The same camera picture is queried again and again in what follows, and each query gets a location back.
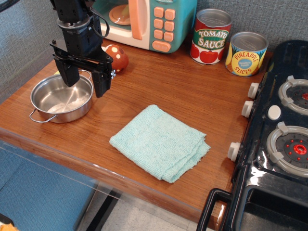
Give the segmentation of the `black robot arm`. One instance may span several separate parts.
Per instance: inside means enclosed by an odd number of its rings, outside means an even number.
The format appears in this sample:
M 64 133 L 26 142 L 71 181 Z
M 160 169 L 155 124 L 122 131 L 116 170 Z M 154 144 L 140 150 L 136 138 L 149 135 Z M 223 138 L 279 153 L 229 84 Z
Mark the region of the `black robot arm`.
M 101 31 L 103 16 L 93 9 L 92 0 L 53 0 L 57 24 L 63 39 L 52 40 L 54 60 L 64 83 L 71 87 L 79 81 L 79 69 L 91 72 L 96 97 L 102 97 L 115 76 L 113 58 L 101 45 L 109 34 Z

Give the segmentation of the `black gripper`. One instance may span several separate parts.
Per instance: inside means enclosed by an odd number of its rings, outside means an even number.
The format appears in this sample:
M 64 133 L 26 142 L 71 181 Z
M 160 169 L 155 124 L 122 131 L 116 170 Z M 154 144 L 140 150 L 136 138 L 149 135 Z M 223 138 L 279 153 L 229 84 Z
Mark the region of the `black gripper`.
M 102 97 L 111 87 L 115 76 L 111 58 L 101 48 L 104 36 L 100 18 L 85 16 L 71 21 L 57 19 L 63 39 L 52 40 L 54 60 L 64 83 L 71 87 L 79 81 L 78 69 L 92 73 L 95 95 Z

